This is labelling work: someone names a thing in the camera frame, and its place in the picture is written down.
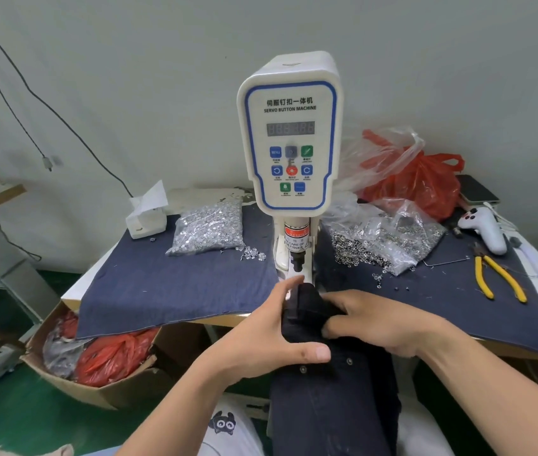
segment table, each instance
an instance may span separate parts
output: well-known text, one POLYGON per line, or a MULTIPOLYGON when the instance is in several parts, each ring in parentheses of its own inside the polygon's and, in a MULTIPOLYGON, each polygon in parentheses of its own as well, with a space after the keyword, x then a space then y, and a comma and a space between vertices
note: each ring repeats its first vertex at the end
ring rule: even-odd
MULTIPOLYGON (((233 194, 235 196, 242 196, 244 201, 246 200, 246 192, 239 189, 176 189, 171 190, 167 194, 169 206, 166 208, 166 214, 180 214, 184 210, 189 208, 194 208, 198 206, 209 205, 217 202, 221 198, 226 197, 227 195, 233 194)), ((516 231, 507 231, 505 234, 508 237, 518 237, 523 243, 529 244, 529 242, 522 237, 516 231)), ((113 246, 108 250, 81 278, 62 296, 62 301, 72 310, 78 310, 81 305, 81 298, 85 294, 85 291, 91 285, 94 276, 98 270, 102 267, 105 261, 110 256, 113 251, 113 246)), ((522 265, 527 274, 534 276, 536 272, 534 271, 531 263, 527 260, 526 256, 519 250, 516 250, 516 253, 519 259, 522 262, 522 265)), ((531 278, 533 286, 538 292, 538 278, 531 278)), ((207 319, 195 320, 192 323, 202 323, 206 326, 215 325, 215 326, 228 326, 234 327, 237 326, 240 322, 245 320, 247 314, 229 314, 229 315, 219 315, 217 317, 210 317, 207 319)), ((514 358, 523 358, 523 359, 535 359, 538 360, 538 352, 530 351, 525 348, 504 344, 501 342, 496 342, 493 340, 478 339, 477 340, 491 350, 493 353, 498 356, 507 356, 514 358)))
MULTIPOLYGON (((0 188, 0 205, 26 192, 22 184, 0 188)), ((0 288, 7 290, 33 322, 44 320, 59 302, 58 295, 37 273, 27 256, 9 244, 0 231, 0 288)))

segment white t-shirt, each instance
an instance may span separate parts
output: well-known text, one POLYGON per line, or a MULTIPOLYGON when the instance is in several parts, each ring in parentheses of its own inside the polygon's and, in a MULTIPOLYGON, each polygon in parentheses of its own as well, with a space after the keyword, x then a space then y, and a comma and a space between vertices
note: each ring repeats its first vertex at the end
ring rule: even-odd
POLYGON ((221 397, 208 423, 198 456, 264 456, 252 420, 241 406, 221 397))

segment dark denim jeans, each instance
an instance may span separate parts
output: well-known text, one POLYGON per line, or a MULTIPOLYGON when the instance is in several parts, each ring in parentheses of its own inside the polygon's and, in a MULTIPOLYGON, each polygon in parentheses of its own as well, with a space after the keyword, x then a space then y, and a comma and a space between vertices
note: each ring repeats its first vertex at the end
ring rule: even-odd
POLYGON ((275 372, 273 454, 395 455, 401 405, 391 355, 358 339, 323 339, 317 323, 304 320, 284 317, 282 334, 290 342, 324 342, 332 359, 275 372))

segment green floor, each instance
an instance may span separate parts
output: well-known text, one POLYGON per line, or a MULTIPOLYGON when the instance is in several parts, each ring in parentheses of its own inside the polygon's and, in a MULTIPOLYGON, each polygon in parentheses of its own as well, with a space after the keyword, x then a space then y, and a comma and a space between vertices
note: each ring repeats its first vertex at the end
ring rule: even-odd
MULTIPOLYGON (((42 272, 57 293, 62 294, 77 279, 76 274, 42 272)), ((30 321, 4 291, 0 291, 0 329, 22 334, 30 321)), ((422 364, 416 372, 419 400, 432 412, 457 456, 493 455, 478 431, 454 399, 422 364)), ((266 376, 249 379, 229 391, 268 397, 266 376)), ((23 456, 52 451, 66 443, 75 454, 121 445, 151 412, 159 399, 140 403, 123 411, 108 411, 68 397, 46 383, 26 365, 0 380, 0 446, 23 456)), ((263 437, 265 452, 271 454, 264 437, 263 422, 255 422, 263 437)))

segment white wall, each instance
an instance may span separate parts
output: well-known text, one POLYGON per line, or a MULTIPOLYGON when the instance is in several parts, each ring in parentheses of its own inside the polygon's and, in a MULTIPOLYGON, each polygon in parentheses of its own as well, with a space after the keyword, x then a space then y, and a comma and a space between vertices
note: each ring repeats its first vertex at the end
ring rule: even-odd
MULTIPOLYGON (((235 94, 280 53, 324 49, 346 122, 408 123, 461 153, 538 246, 538 0, 0 0, 0 42, 31 87, 134 194, 249 185, 235 94)), ((121 186, 30 96, 0 53, 0 207, 43 267, 83 270, 124 230, 121 186)))

